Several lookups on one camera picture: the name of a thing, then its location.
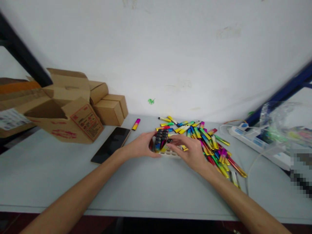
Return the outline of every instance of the hand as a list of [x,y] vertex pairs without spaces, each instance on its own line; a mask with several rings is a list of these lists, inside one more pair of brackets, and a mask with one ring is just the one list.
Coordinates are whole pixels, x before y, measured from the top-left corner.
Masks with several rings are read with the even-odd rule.
[[149,143],[156,133],[157,131],[142,133],[134,141],[118,149],[116,153],[126,156],[126,159],[139,158],[143,156],[161,158],[162,156],[160,154],[154,153],[149,149]]
[[[173,135],[170,137],[173,142],[167,144],[167,146],[174,152],[176,152],[186,164],[194,171],[200,173],[202,170],[207,170],[208,161],[205,159],[202,152],[202,144],[197,139],[192,139],[184,135]],[[177,145],[185,145],[188,150],[182,151]]]

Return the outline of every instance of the red printed label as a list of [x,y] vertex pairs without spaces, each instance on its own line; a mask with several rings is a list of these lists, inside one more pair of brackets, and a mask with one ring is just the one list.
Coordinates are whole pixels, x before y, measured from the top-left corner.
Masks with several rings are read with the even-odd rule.
[[51,132],[52,135],[54,136],[57,136],[57,137],[63,137],[63,138],[66,138],[66,139],[75,139],[77,138],[77,134],[76,133],[73,133],[73,132],[70,132],[70,131],[65,131],[65,130],[61,130],[61,129],[58,129],[58,130],[53,130]]
[[54,122],[54,121],[51,121],[51,123],[53,123],[53,124],[66,124],[66,122]]
[[71,119],[92,141],[103,130],[103,125],[88,104],[74,113]]

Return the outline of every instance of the white table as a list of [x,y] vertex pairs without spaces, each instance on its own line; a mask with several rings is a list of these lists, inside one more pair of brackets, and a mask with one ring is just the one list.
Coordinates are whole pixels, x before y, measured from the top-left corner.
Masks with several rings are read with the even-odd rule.
[[[129,115],[127,142],[152,131],[156,117]],[[205,123],[209,130],[217,123]],[[62,143],[39,130],[0,156],[0,211],[39,213],[97,167],[90,162],[115,127],[106,126],[91,145]],[[230,135],[233,159],[247,172],[257,152]],[[282,223],[312,224],[312,200],[264,157],[253,167],[250,196]],[[246,179],[239,176],[246,192]],[[91,203],[86,215],[238,220],[216,191],[182,160],[140,158],[127,161]]]

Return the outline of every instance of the forearm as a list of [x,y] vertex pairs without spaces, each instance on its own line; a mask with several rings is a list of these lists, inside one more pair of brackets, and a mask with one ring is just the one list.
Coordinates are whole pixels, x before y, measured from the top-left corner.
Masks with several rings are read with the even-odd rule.
[[290,233],[279,221],[207,162],[200,174],[215,188],[251,233]]
[[22,233],[68,233],[125,162],[118,151],[52,203]]

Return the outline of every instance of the red floor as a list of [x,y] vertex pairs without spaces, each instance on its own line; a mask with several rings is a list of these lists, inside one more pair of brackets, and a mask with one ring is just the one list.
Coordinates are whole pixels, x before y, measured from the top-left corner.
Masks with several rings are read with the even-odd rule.
[[[0,212],[0,220],[8,219],[9,223],[4,231],[0,234],[17,234],[20,233],[32,220],[39,214],[27,213],[2,213]],[[106,216],[83,216],[72,229],[70,234],[101,234],[116,217]],[[241,222],[222,222],[217,221],[218,226],[225,227],[228,230],[238,230],[241,234],[249,232]],[[284,224],[284,226],[293,234],[311,234],[312,225]]]
[[[39,214],[9,213],[9,224],[0,234],[20,233]],[[116,218],[105,216],[83,216],[70,234],[102,233]]]

